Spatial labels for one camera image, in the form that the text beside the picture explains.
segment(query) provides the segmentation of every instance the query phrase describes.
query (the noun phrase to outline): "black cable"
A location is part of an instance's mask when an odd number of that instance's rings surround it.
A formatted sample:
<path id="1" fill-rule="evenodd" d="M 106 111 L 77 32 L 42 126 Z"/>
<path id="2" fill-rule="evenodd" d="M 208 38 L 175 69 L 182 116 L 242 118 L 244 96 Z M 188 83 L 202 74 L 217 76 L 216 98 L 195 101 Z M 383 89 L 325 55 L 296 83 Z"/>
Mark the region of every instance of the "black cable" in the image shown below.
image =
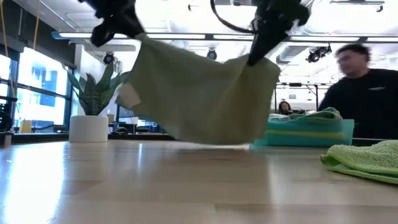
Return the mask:
<path id="1" fill-rule="evenodd" d="M 215 4 L 215 0 L 210 0 L 210 6 L 211 6 L 211 10 L 213 11 L 214 15 L 216 15 L 217 19 L 226 27 L 238 31 L 238 32 L 242 32 L 245 34 L 257 34 L 256 31 L 254 30 L 249 30 L 249 29 L 244 29 L 241 27 L 237 27 L 236 25 L 232 25 L 231 23 L 229 23 L 228 21 L 224 20 L 223 18 L 220 17 L 220 15 L 218 15 L 217 10 L 216 10 L 216 4 Z"/>

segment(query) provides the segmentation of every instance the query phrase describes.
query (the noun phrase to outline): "camera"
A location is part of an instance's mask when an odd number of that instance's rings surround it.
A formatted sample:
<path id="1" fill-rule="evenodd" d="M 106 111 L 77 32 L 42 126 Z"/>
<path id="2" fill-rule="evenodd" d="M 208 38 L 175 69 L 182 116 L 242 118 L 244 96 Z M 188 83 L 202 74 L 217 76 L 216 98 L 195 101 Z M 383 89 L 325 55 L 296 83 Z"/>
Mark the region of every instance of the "camera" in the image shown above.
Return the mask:
<path id="1" fill-rule="evenodd" d="M 315 63 L 330 53 L 330 44 L 327 47 L 316 47 L 315 49 L 310 50 L 310 55 L 305 60 L 309 63 Z"/>
<path id="2" fill-rule="evenodd" d="M 105 65 L 109 65 L 109 64 L 113 63 L 114 62 L 113 52 L 107 52 L 104 57 L 103 62 Z"/>
<path id="3" fill-rule="evenodd" d="M 209 49 L 209 52 L 207 52 L 207 57 L 216 60 L 217 59 L 217 53 L 215 49 Z"/>

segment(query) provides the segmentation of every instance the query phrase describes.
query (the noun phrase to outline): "window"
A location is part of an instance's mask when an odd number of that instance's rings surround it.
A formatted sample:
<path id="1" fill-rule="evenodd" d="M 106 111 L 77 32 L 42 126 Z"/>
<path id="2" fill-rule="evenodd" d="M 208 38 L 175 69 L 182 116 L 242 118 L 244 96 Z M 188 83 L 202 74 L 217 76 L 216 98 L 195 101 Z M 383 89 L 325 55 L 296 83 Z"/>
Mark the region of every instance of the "window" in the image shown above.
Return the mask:
<path id="1" fill-rule="evenodd" d="M 0 55 L 0 78 L 8 80 L 10 77 L 11 59 Z"/>
<path id="2" fill-rule="evenodd" d="M 67 71 L 60 62 L 29 48 L 21 53 L 18 83 L 66 95 L 67 81 Z"/>
<path id="3" fill-rule="evenodd" d="M 15 127 L 20 127 L 23 120 L 31 121 L 33 130 L 67 124 L 70 111 L 65 108 L 69 110 L 66 105 L 70 105 L 71 89 L 60 62 L 25 48 L 20 55 L 17 81 Z"/>
<path id="4" fill-rule="evenodd" d="M 50 124 L 63 124 L 65 99 L 45 95 L 27 89 L 17 90 L 17 109 L 14 126 L 22 120 L 32 121 L 32 128 L 42 128 Z"/>
<path id="5" fill-rule="evenodd" d="M 8 85 L 7 84 L 0 84 L 0 96 L 7 96 L 8 94 Z M 7 103 L 6 100 L 0 100 L 0 103 L 5 104 Z"/>

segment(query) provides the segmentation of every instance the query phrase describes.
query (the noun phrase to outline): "teal container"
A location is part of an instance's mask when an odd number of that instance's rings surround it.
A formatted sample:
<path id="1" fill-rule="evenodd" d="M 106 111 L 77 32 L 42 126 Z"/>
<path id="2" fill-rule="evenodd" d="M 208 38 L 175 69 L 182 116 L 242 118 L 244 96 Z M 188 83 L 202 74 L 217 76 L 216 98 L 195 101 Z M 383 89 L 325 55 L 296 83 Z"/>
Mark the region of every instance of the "teal container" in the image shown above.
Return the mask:
<path id="1" fill-rule="evenodd" d="M 343 119 L 332 122 L 308 123 L 303 119 L 270 119 L 263 139 L 254 142 L 254 147 L 330 147 L 336 144 L 351 145 L 354 120 Z"/>

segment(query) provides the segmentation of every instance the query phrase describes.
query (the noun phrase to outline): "white planter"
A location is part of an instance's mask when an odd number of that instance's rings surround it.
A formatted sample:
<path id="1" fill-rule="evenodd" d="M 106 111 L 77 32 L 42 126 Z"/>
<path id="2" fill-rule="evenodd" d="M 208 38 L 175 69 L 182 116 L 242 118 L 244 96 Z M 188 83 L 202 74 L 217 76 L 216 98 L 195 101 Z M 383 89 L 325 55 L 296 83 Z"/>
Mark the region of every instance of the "white planter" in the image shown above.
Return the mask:
<path id="1" fill-rule="evenodd" d="M 69 124 L 70 142 L 108 141 L 108 117 L 72 116 Z"/>

